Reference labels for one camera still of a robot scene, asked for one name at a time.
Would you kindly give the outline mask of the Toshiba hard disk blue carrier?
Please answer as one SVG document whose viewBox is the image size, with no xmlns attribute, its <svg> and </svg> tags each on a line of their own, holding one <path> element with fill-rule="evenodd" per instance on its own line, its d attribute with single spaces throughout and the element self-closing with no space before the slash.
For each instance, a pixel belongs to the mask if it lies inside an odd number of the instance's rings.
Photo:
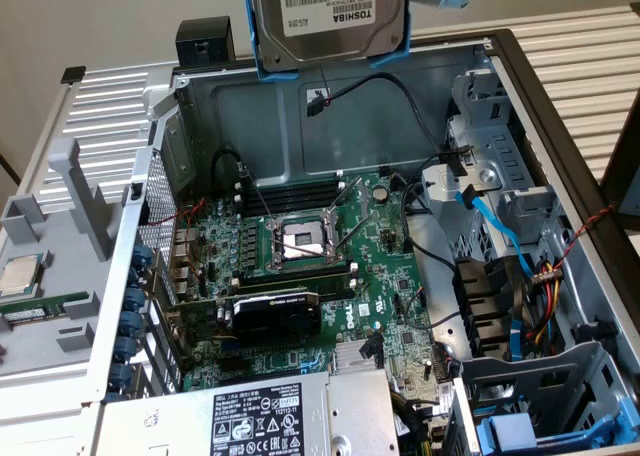
<svg viewBox="0 0 640 456">
<path fill-rule="evenodd" d="M 258 78 L 365 58 L 374 67 L 408 52 L 409 0 L 245 0 Z"/>
</svg>

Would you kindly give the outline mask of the CPU socket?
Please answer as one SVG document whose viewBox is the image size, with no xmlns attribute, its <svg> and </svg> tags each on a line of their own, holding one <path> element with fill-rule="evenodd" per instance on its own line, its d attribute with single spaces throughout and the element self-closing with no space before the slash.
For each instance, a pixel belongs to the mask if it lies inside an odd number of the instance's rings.
<svg viewBox="0 0 640 456">
<path fill-rule="evenodd" d="M 324 252 L 326 239 L 320 219 L 320 212 L 322 210 L 323 209 L 308 213 L 287 214 L 274 218 L 274 225 L 271 225 L 269 221 L 265 224 L 269 232 L 271 251 L 271 257 L 267 263 L 269 267 L 280 269 L 285 264 L 298 262 L 302 264 L 327 264 L 324 258 L 316 258 L 304 253 L 298 253 L 288 248 L 276 246 L 271 242 L 272 238 L 276 238 L 290 245 Z"/>
</svg>

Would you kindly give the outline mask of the black RAM slot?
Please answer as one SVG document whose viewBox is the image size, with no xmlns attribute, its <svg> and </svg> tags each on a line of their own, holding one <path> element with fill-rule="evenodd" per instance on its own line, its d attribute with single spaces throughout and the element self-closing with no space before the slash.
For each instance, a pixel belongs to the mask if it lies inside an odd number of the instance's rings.
<svg viewBox="0 0 640 456">
<path fill-rule="evenodd" d="M 307 184 L 281 185 L 260 189 L 265 199 L 277 198 L 329 198 L 339 193 L 336 181 L 320 181 Z"/>
<path fill-rule="evenodd" d="M 302 273 L 302 274 L 311 274 L 311 273 L 319 273 L 325 274 L 330 271 L 346 271 L 350 272 L 350 260 L 342 260 L 338 262 L 334 262 L 331 264 L 324 263 L 314 263 L 314 264 L 285 264 L 282 268 L 272 268 L 268 265 L 264 267 L 256 267 L 255 269 L 246 269 L 241 275 L 246 278 L 257 278 L 263 276 L 276 276 L 276 275 L 285 275 L 285 274 L 294 274 L 294 273 Z"/>
<path fill-rule="evenodd" d="M 267 200 L 266 204 L 272 214 L 280 214 L 287 212 L 303 211 L 308 209 L 316 209 L 322 207 L 328 207 L 335 197 L 320 196 L 318 198 L 289 198 L 289 199 L 276 199 Z M 254 201 L 248 201 L 246 206 L 242 210 L 242 214 L 246 217 L 263 216 L 267 215 L 266 208 L 263 203 L 257 199 Z"/>
</svg>

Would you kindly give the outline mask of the thin metal locking lever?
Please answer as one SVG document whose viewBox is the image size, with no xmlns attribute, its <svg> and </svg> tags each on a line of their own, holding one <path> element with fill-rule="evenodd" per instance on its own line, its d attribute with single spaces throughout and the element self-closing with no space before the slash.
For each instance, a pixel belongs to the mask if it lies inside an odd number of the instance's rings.
<svg viewBox="0 0 640 456">
<path fill-rule="evenodd" d="M 249 182 L 251 183 L 256 195 L 258 196 L 259 200 L 261 201 L 262 206 L 263 206 L 266 214 L 269 217 L 269 223 L 271 225 L 274 225 L 275 221 L 274 221 L 274 217 L 272 215 L 272 212 L 270 211 L 270 209 L 269 209 L 269 207 L 268 207 L 268 205 L 267 205 L 267 203 L 266 203 L 266 201 L 265 201 L 265 199 L 264 199 L 264 197 L 263 197 L 263 195 L 262 195 L 262 193 L 260 191 L 260 188 L 259 188 L 258 184 L 256 183 L 254 177 L 251 175 L 251 172 L 250 172 L 248 166 L 243 161 L 240 161 L 239 162 L 239 168 L 240 168 L 241 175 L 246 177 L 249 180 Z"/>
<path fill-rule="evenodd" d="M 291 249 L 292 251 L 297 251 L 298 253 L 304 253 L 306 255 L 314 256 L 316 258 L 324 258 L 326 260 L 327 264 L 336 264 L 337 262 L 345 260 L 345 256 L 343 254 L 330 255 L 328 253 L 318 252 L 318 251 L 307 249 L 307 248 L 304 248 L 304 247 L 298 247 L 298 246 L 295 246 L 295 245 L 290 245 L 290 244 L 284 243 L 283 241 L 281 241 L 279 239 L 276 239 L 276 238 L 272 238 L 271 242 L 276 246 L 281 246 L 281 247 L 284 247 L 284 248 L 288 248 L 288 249 Z"/>
</svg>

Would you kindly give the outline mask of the metal socket cover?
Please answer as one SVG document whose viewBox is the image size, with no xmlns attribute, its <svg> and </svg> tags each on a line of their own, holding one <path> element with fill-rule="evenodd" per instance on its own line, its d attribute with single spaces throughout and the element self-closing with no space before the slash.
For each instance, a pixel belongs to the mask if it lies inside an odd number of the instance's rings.
<svg viewBox="0 0 640 456">
<path fill-rule="evenodd" d="M 338 231 L 336 229 L 337 224 L 337 207 L 338 204 L 350 195 L 353 188 L 357 189 L 357 195 L 360 201 L 360 220 L 356 226 L 351 229 L 344 237 L 339 238 Z M 350 181 L 338 194 L 338 196 L 332 201 L 332 203 L 324 208 L 320 212 L 320 219 L 325 233 L 325 246 L 324 256 L 327 260 L 337 259 L 337 251 L 350 241 L 359 229 L 368 221 L 369 215 L 369 193 L 365 184 L 362 182 L 362 177 L 359 176 L 356 179 Z"/>
</svg>

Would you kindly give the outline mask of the green Dell motherboard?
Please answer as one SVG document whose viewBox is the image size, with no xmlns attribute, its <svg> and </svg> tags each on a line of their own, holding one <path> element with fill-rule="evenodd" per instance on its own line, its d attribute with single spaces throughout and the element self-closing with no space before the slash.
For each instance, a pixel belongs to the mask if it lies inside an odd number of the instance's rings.
<svg viewBox="0 0 640 456">
<path fill-rule="evenodd" d="M 185 391 L 213 389 L 269 378 L 307 375 L 333 369 L 337 343 L 366 340 L 360 352 L 374 356 L 386 374 L 396 401 L 408 401 L 429 417 L 438 405 L 437 386 L 452 379 L 452 358 L 434 333 L 450 325 L 447 316 L 428 307 L 427 286 L 420 274 L 423 256 L 406 240 L 408 219 L 421 215 L 415 190 L 399 176 L 361 175 L 369 193 L 369 219 L 339 248 L 350 260 L 350 272 L 285 274 L 246 278 L 246 269 L 270 260 L 268 215 L 246 217 L 255 191 L 204 200 L 189 207 L 175 233 L 172 277 L 177 305 L 218 297 L 283 290 L 320 295 L 322 327 L 318 335 L 298 343 L 242 345 L 205 340 L 190 343 L 174 333 L 184 361 Z M 384 186 L 389 199 L 378 204 L 373 188 Z M 337 207 L 338 232 L 344 237 L 360 220 L 357 189 Z"/>
</svg>

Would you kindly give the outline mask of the open grey PC case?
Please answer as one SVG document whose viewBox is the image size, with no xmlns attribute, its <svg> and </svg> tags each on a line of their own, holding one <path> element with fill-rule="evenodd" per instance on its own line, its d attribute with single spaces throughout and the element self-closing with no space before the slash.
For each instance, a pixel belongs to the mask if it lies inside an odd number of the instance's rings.
<svg viewBox="0 0 640 456">
<path fill-rule="evenodd" d="M 453 80 L 480 68 L 499 76 L 525 133 L 521 155 L 556 195 L 537 243 L 520 243 L 499 221 L 477 190 L 481 179 L 471 165 L 471 148 L 449 137 L 449 120 L 459 114 Z M 463 363 L 483 358 L 472 356 L 460 316 L 453 284 L 457 261 L 516 256 L 526 284 L 517 361 L 598 342 L 640 408 L 640 258 L 514 36 L 498 31 L 419 40 L 404 58 L 382 68 L 346 61 L 295 80 L 264 82 L 246 64 L 176 75 L 168 107 L 152 120 L 124 204 L 98 329 L 107 356 L 90 456 L 108 404 L 195 392 L 181 387 L 184 361 L 167 322 L 178 301 L 175 233 L 189 207 L 254 191 L 240 161 L 260 189 L 375 173 L 399 176 L 416 191 L 424 213 L 408 219 L 404 234 L 423 256 L 419 269 L 429 310 L 450 321 L 434 338 L 452 358 L 453 384 Z M 139 268 L 146 280 L 138 312 L 143 329 L 136 338 L 139 351 L 128 363 L 131 384 L 109 392 L 135 244 L 153 251 L 151 265 Z M 389 390 L 399 456 L 448 456 L 450 412 L 429 417 L 408 401 L 396 401 Z"/>
</svg>

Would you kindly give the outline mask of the black graphics card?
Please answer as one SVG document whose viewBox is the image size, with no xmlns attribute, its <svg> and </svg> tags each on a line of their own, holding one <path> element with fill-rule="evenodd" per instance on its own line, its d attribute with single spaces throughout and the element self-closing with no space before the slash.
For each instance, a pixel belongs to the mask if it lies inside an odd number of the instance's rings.
<svg viewBox="0 0 640 456">
<path fill-rule="evenodd" d="M 306 290 L 218 297 L 179 304 L 173 308 L 169 321 L 177 334 L 190 343 L 298 343 L 320 333 L 321 298 Z"/>
</svg>

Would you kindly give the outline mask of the silver chipset heatsink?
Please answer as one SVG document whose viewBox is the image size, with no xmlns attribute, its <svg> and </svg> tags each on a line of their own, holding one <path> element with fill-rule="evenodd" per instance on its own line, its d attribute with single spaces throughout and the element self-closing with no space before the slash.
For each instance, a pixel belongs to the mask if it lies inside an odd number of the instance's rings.
<svg viewBox="0 0 640 456">
<path fill-rule="evenodd" d="M 334 351 L 333 369 L 337 375 L 374 371 L 378 364 L 374 356 L 367 358 L 360 352 L 366 340 L 337 343 Z"/>
</svg>

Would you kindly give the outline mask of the grey metal drive cage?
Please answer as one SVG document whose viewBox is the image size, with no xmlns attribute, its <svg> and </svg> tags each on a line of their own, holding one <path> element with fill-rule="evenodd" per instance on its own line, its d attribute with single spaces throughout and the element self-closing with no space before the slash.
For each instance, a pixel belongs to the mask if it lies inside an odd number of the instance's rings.
<svg viewBox="0 0 640 456">
<path fill-rule="evenodd" d="M 525 133 L 499 76 L 491 68 L 466 71 L 454 78 L 451 96 L 459 114 L 449 120 L 449 137 L 471 148 L 477 190 L 520 243 L 539 242 L 556 195 L 521 155 Z"/>
</svg>

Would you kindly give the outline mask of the black plastic block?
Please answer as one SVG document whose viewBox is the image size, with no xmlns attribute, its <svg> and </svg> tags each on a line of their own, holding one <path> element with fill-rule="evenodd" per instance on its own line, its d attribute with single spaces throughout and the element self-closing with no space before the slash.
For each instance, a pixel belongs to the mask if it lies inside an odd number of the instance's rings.
<svg viewBox="0 0 640 456">
<path fill-rule="evenodd" d="M 182 21 L 176 33 L 175 47 L 181 67 L 235 62 L 230 17 L 217 16 Z"/>
</svg>

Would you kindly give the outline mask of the silver power supply unit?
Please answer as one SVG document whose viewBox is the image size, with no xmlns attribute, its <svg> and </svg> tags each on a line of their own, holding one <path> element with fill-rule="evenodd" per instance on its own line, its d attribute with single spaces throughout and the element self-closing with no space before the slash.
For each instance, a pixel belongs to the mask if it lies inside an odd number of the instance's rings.
<svg viewBox="0 0 640 456">
<path fill-rule="evenodd" d="M 399 456 L 381 370 L 110 403 L 95 456 Z"/>
</svg>

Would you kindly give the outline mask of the grey plastic parts rack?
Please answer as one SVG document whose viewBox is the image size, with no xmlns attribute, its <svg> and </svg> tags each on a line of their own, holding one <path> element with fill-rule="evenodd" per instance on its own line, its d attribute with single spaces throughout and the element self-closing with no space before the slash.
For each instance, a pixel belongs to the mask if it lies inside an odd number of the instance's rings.
<svg viewBox="0 0 640 456">
<path fill-rule="evenodd" d="M 0 377 L 88 361 L 113 261 L 123 205 L 90 186 L 72 138 L 53 143 L 49 166 L 61 176 L 68 209 L 47 213 L 31 193 L 8 199 L 0 214 L 0 271 L 16 257 L 41 254 L 30 294 L 0 297 L 0 305 L 61 303 L 65 317 L 12 325 L 0 314 Z"/>
</svg>

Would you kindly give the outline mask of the green RAM stick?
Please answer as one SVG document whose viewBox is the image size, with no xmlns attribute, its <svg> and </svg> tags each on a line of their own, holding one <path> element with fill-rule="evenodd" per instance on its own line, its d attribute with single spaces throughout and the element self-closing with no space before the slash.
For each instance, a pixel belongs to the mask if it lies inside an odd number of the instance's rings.
<svg viewBox="0 0 640 456">
<path fill-rule="evenodd" d="M 0 305 L 0 314 L 12 325 L 45 321 L 67 315 L 61 303 L 22 302 Z"/>
</svg>

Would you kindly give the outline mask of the silver CPU chip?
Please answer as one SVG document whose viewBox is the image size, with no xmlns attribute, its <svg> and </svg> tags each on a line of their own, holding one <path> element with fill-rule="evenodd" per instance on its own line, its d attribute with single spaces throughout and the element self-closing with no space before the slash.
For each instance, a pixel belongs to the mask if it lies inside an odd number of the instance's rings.
<svg viewBox="0 0 640 456">
<path fill-rule="evenodd" d="M 0 297 L 30 294 L 40 270 L 41 259 L 41 254 L 33 254 L 9 260 L 0 271 Z"/>
</svg>

